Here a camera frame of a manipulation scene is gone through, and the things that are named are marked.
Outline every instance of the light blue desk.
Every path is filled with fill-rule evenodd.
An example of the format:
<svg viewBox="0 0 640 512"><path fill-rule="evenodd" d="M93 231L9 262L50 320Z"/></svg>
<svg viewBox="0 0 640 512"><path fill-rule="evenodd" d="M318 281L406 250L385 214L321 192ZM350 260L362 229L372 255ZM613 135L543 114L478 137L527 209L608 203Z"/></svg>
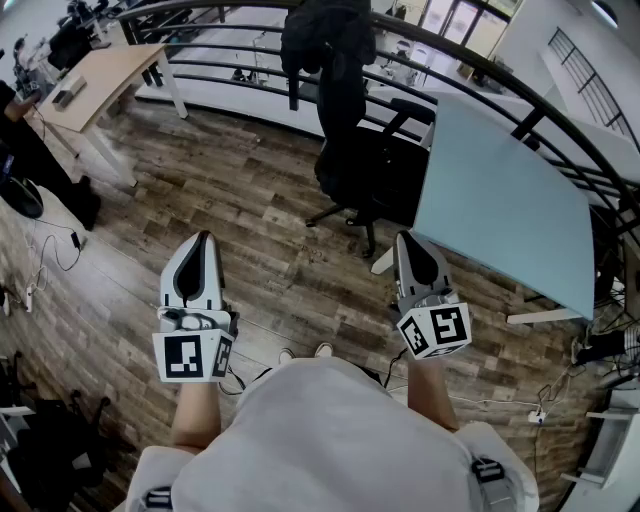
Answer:
<svg viewBox="0 0 640 512"><path fill-rule="evenodd" d="M593 318L586 196L492 119L459 101L438 102L413 230L566 308L514 315L510 323Z"/></svg>

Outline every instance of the wooden desk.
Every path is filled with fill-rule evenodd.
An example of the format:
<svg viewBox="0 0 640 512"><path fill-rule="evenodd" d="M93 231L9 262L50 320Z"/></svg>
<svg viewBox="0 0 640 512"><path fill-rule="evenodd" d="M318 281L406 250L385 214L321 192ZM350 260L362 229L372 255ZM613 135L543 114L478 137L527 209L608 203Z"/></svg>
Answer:
<svg viewBox="0 0 640 512"><path fill-rule="evenodd" d="M187 109L180 98L178 87L171 73L169 62L164 53L163 44L137 46L112 46L104 50L89 53L69 73L69 77L59 84L40 107L48 128L59 139L56 126L76 133L82 133L96 150L109 162L111 167L132 187L136 185L131 169L128 169L115 157L99 137L94 128L96 121L113 104L137 75L154 63L162 71L163 79L181 118L186 118ZM73 98L62 112L53 106L53 98L60 92L68 80L82 76L87 85Z"/></svg>

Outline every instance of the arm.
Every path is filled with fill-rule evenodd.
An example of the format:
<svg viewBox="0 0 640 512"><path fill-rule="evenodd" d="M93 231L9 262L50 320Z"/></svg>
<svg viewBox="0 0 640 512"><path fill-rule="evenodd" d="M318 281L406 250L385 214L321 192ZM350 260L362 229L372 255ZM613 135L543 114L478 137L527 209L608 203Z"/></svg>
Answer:
<svg viewBox="0 0 640 512"><path fill-rule="evenodd" d="M409 363L409 409L455 432L460 428L447 394L444 368L438 359Z"/></svg>
<svg viewBox="0 0 640 512"><path fill-rule="evenodd" d="M171 427L171 444L198 454L220 435L220 430L217 384L183 384Z"/></svg>
<svg viewBox="0 0 640 512"><path fill-rule="evenodd" d="M4 109L4 115L15 123L22 119L27 112L31 110L31 107L38 103L41 97L42 94L38 91L33 93L22 103L11 100Z"/></svg>

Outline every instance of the wooden floor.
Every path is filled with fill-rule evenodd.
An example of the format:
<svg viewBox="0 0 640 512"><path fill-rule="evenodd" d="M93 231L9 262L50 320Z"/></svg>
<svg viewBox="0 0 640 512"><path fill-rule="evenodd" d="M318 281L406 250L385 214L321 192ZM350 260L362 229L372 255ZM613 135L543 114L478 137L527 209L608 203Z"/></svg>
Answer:
<svg viewBox="0 0 640 512"><path fill-rule="evenodd" d="M38 121L34 127L41 130ZM241 315L232 358L234 370L250 381L276 364L283 347L309 356L321 342L336 354L386 371L403 348L387 305L394 297L391 275L374 276L360 258L364 233L337 216L309 229L303 219L328 206L313 165L321 144L255 122L191 111L181 120L172 107L127 102L104 135L114 151L134 166L135 188L123 185L79 137L73 160L47 134L46 142L77 180L86 173L103 198L98 225L86 233L57 200L43 191L44 220L77 229L86 245L75 268L63 272L47 246L46 289L34 298L35 312L0 318L2 353L25 354L23 375L37 382L45 398L80 389L88 409L103 395L113 405L105 428L139 449L167 440L176 406L175 386L161 384L151 343L158 326L159 276L174 250L201 229L222 249L226 300ZM16 289L30 280L27 240L34 223L0 204L0 273ZM379 222L376 256L391 244L397 227ZM59 235L60 261L74 259L69 233L38 224L38 256L47 234ZM452 395L470 400L537 402L569 363L569 346L580 332L571 322L510 326L505 314L537 311L523 303L532 295L519 285L458 255L446 252L454 283L473 314L473 343L445 359ZM390 389L406 383L406 366L394 369ZM602 395L592 370L571 382L566 401L555 407L539 431L537 473L542 510L553 510L587 439L584 413ZM229 389L237 389L229 381ZM406 400L406 388L393 392ZM558 399L564 396L564 389ZM236 397L222 396L225 425ZM454 400L463 423L487 421L534 469L536 428L527 405L480 406ZM119 455L117 473L96 491L107 506L125 495L139 452Z"/></svg>

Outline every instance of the white shirt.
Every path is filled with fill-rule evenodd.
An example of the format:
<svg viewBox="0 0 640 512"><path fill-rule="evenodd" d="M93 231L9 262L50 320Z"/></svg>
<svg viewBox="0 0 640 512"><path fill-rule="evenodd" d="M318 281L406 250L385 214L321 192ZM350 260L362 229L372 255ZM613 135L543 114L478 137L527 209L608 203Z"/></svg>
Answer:
<svg viewBox="0 0 640 512"><path fill-rule="evenodd" d="M522 466L505 470L514 496L527 495L518 473L530 477L535 508L518 510L535 510L526 467L506 445L491 451L476 456ZM395 401L359 368L337 358L297 359L250 385L233 423L201 454L147 448L126 511L141 510L141 498L162 486L171 486L179 512L480 511L473 461L465 441Z"/></svg>

